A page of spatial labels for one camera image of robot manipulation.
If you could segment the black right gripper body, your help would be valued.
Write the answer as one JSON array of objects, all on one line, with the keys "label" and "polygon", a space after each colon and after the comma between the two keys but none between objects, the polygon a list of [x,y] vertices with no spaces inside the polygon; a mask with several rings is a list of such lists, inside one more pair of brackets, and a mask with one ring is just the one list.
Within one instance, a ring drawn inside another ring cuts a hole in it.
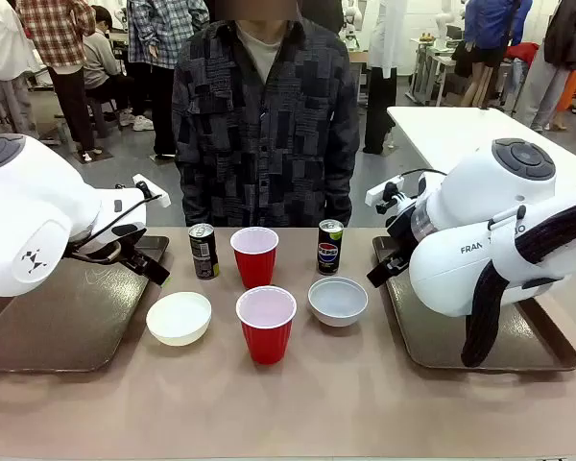
[{"label": "black right gripper body", "polygon": [[416,237],[411,229],[411,219],[396,218],[388,227],[388,234],[395,243],[395,249],[389,255],[387,265],[394,277],[409,266],[411,255],[416,249]]}]

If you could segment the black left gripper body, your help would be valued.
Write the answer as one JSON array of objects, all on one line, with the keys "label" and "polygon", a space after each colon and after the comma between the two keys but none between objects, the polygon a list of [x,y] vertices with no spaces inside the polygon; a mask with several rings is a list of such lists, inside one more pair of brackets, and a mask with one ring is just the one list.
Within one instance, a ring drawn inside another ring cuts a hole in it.
[{"label": "black left gripper body", "polygon": [[111,232],[117,236],[117,239],[113,242],[114,252],[109,256],[109,261],[121,263],[139,276],[145,277],[143,269],[146,262],[152,258],[141,253],[136,248],[136,244],[146,233],[146,228],[136,224],[125,224],[113,227]]}]

